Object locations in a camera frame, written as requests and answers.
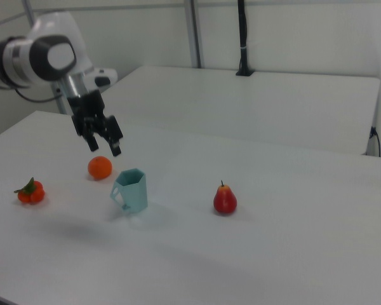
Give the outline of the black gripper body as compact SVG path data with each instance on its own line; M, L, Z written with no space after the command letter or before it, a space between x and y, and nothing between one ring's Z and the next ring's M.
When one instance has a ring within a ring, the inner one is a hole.
M104 139L106 131L121 132L116 118L104 115L105 104L99 90L80 97L69 97L67 100L72 109L72 122L76 132L83 139L85 133L92 133L94 136L98 134Z

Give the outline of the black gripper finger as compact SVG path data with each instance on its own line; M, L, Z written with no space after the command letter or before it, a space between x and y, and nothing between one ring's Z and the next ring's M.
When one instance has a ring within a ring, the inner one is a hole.
M87 144L88 144L88 146L90 148L90 151L96 151L96 150L98 150L97 141L95 139L95 136L92 133L85 133L84 134L84 139L87 142Z
M110 132L106 131L104 133L104 139L108 142L111 153L114 157L121 154L120 139L122 138L121 132Z

